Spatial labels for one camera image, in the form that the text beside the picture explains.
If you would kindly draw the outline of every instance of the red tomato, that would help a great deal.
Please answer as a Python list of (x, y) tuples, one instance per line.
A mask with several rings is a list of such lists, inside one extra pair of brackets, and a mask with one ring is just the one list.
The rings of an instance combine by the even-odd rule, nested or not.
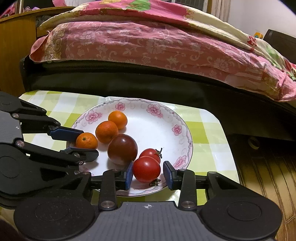
[(162, 155), (161, 155), (162, 150), (163, 150), (162, 148), (160, 151), (158, 151), (156, 149), (148, 148), (148, 149), (142, 151), (139, 158), (142, 156), (150, 156), (150, 157), (154, 158), (160, 164), (160, 159), (162, 158)]
[(159, 163), (150, 156), (142, 156), (133, 163), (133, 174), (142, 183), (150, 183), (160, 175)]

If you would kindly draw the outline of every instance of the orange fruit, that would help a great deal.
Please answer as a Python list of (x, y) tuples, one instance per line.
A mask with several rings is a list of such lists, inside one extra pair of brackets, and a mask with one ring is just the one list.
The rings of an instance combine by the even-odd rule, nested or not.
[(118, 130), (121, 130), (122, 128), (124, 128), (128, 123), (128, 119), (126, 118), (126, 115), (118, 110), (111, 112), (110, 115), (108, 116), (108, 120), (114, 122)]
[(77, 137), (75, 147), (86, 148), (86, 149), (97, 149), (98, 140), (92, 133), (85, 132), (80, 134)]
[(103, 121), (96, 128), (96, 137), (99, 142), (108, 143), (116, 135), (118, 135), (118, 128), (112, 121)]

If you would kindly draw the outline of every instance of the pink bed sheet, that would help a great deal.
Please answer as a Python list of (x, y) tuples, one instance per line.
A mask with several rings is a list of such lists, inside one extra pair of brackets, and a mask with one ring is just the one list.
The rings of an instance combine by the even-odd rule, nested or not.
[(63, 23), (36, 41), (30, 58), (34, 62), (105, 60), (155, 66), (210, 77), (276, 101), (296, 98), (296, 83), (265, 58), (165, 23)]

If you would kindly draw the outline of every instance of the white ceramic plate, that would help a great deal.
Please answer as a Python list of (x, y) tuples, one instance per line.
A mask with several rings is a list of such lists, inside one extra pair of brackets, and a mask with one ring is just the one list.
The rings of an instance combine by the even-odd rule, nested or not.
[[(108, 115), (114, 111), (122, 111), (128, 119), (126, 128), (119, 131), (136, 141), (138, 156), (147, 149), (162, 150), (161, 173), (158, 186), (150, 187), (149, 184), (140, 183), (133, 177), (129, 191), (118, 191), (119, 196), (144, 196), (166, 187), (163, 176), (163, 162), (169, 161), (176, 169), (187, 168), (192, 157), (193, 144), (190, 131), (174, 111), (166, 106), (149, 100), (122, 98), (106, 101), (83, 113), (73, 124), (72, 128), (90, 132), (95, 135), (96, 127), (108, 120)], [(102, 175), (104, 171), (119, 168), (108, 159), (108, 144), (99, 142), (99, 157), (80, 166), (80, 171), (90, 171), (92, 175)]]

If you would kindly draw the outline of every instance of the metal pole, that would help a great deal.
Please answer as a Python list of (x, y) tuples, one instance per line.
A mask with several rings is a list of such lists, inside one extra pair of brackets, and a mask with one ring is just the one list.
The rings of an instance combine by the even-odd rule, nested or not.
[(17, 0), (15, 13), (22, 13), (24, 9), (24, 0)]

